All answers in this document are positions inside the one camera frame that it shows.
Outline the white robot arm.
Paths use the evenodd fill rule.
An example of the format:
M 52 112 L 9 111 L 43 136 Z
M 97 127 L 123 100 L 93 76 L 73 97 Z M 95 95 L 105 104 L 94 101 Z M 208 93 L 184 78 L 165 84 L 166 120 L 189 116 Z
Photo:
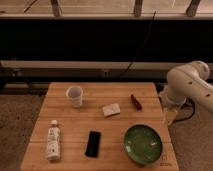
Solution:
M 209 66 L 193 61 L 176 66 L 167 73 L 167 85 L 159 93 L 164 123 L 171 125 L 186 100 L 190 98 L 209 112 L 213 112 L 213 86 L 206 82 Z

